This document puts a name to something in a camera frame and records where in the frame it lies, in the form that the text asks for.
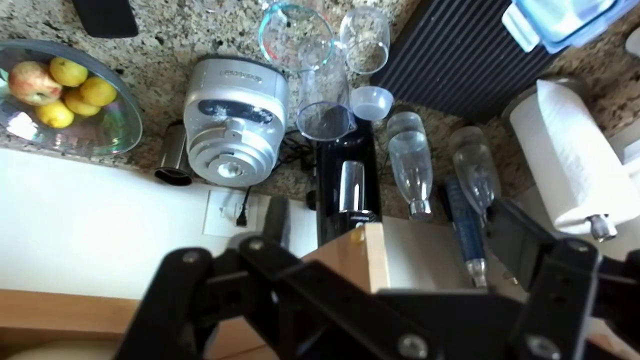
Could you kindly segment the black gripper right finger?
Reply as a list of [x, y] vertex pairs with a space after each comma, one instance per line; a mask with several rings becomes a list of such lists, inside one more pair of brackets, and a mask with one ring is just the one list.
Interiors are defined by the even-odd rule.
[[640, 349], [640, 256], [603, 256], [575, 237], [556, 237], [518, 204], [489, 207], [489, 248], [528, 293], [510, 350], [526, 360], [610, 357], [588, 341], [588, 320], [601, 320], [631, 350]]

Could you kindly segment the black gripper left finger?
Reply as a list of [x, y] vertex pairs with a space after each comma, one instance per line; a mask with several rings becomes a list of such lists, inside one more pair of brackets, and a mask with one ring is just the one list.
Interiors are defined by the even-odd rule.
[[203, 248], [168, 253], [116, 360], [201, 360], [231, 318], [281, 360], [427, 360], [427, 334], [378, 294], [257, 234], [217, 256]]

